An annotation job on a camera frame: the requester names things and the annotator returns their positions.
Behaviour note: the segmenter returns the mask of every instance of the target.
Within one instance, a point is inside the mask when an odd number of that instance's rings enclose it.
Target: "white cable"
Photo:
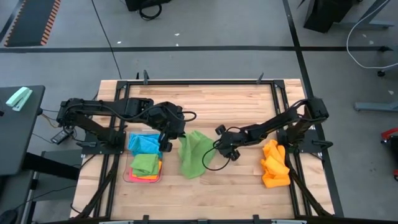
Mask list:
[[[394,66],[398,65],[398,63],[395,63],[395,64],[393,64],[393,65],[388,65],[388,66],[384,66],[384,67],[367,67],[367,66],[361,65],[361,64],[354,58],[354,56],[349,52],[349,50],[348,50],[348,41],[349,41],[349,37],[351,36],[351,33],[353,32],[353,30],[355,29],[355,27],[358,26],[362,21],[364,21],[365,19],[367,19],[369,16],[371,16],[371,15],[373,15],[375,12],[377,12],[377,10],[379,10],[381,7],[383,7],[385,4],[387,4],[388,1],[389,1],[389,0],[386,0],[386,1],[385,1],[383,4],[381,4],[375,11],[369,13],[367,16],[365,16],[365,18],[363,18],[363,19],[361,19],[360,21],[358,21],[358,22],[353,26],[353,28],[351,29],[351,31],[350,31],[349,34],[348,34],[347,43],[346,43],[347,52],[348,52],[349,56],[351,56],[351,58],[353,58],[353,60],[354,60],[359,66],[361,66],[361,67],[363,67],[363,68],[368,68],[368,69],[386,69],[386,68],[391,68],[391,67],[394,67]]]

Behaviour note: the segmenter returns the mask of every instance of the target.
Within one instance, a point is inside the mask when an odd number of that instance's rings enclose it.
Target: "lime green cloth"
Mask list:
[[[178,154],[181,158],[181,173],[188,179],[199,177],[204,174],[206,169],[201,163],[201,159],[206,151],[213,147],[213,140],[199,131],[186,134],[185,138],[179,138],[181,142]],[[215,155],[215,150],[210,151],[205,157],[205,165],[209,163]]]
[[[157,175],[159,173],[159,156],[158,154],[138,154],[134,156],[130,167],[132,173],[138,177]]]

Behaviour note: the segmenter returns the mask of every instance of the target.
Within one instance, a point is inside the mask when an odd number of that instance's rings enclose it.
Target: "orange and black striped mat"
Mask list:
[[[60,0],[25,0],[11,26],[4,46],[45,45],[49,41],[60,3]]]

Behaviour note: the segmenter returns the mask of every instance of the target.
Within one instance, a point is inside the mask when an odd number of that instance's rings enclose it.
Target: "wooden table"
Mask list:
[[[290,105],[305,98],[299,79],[284,81]],[[116,82],[103,80],[98,99],[113,101]],[[239,127],[263,123],[275,116],[269,85],[141,85],[131,88],[130,97],[152,98],[154,103],[171,101],[184,110],[196,112],[198,118],[187,123],[185,131],[199,130],[214,140],[218,139],[215,128],[220,124]],[[103,126],[109,125],[107,117],[96,116],[93,119]],[[143,124],[127,124],[127,136],[129,132],[155,132]],[[275,139],[274,133],[261,144],[240,147],[241,157],[230,162],[225,169],[206,171],[201,177],[190,180],[179,171],[177,151],[180,142],[174,140],[172,152],[164,154],[161,180],[154,184],[124,181],[129,154],[125,149],[119,163],[111,219],[142,220],[143,215],[149,215],[151,220],[251,219],[253,214],[259,214],[260,218],[293,218],[289,188],[267,189],[261,180],[264,173],[260,166],[264,157],[262,147],[270,139]],[[333,213],[321,160],[308,154],[302,154],[301,160],[308,189],[325,210]],[[102,161],[103,156],[96,156],[82,169],[73,201],[75,209],[82,210],[96,191]],[[226,159],[217,152],[210,165],[216,168],[225,162]],[[104,193],[102,201],[102,215],[107,194]],[[301,194],[297,197],[303,213]]]

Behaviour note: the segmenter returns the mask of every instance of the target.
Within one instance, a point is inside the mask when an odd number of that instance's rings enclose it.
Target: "concrete floor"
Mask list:
[[[327,34],[304,29],[307,3],[297,9],[300,1],[289,0],[289,4],[301,46],[345,46],[347,29],[335,26]],[[0,27],[16,2],[0,1]],[[135,12],[128,12],[123,1],[94,2],[113,47],[293,46],[280,0],[173,0],[164,5],[162,15],[154,21],[143,21]],[[355,6],[345,21],[358,19],[372,3],[365,0]],[[397,7],[398,1],[391,1],[377,19],[398,24]],[[397,44],[397,34],[398,27],[357,30],[350,44],[393,45]],[[44,47],[107,46],[90,0],[62,1]],[[353,54],[365,65],[397,62],[391,52]],[[135,78],[143,69],[151,78],[257,78],[261,72],[264,78],[302,78],[295,52],[117,52],[115,56],[126,79]],[[392,178],[392,170],[398,166],[379,143],[380,133],[394,128],[398,115],[353,109],[355,101],[398,100],[398,72],[379,78],[375,70],[357,66],[346,52],[304,52],[303,56],[313,92],[324,99],[330,113],[323,128],[327,140],[335,143],[330,156],[345,216],[398,220],[398,183]],[[92,98],[100,80],[119,77],[109,52],[0,54],[0,68],[0,86],[45,85],[42,107],[49,110],[56,110],[60,101],[70,97]],[[34,133],[49,139],[58,131],[49,127],[39,118]],[[32,137],[29,151],[39,154],[63,149],[77,146],[71,142],[54,146]],[[34,220],[66,219],[71,201],[38,203]]]

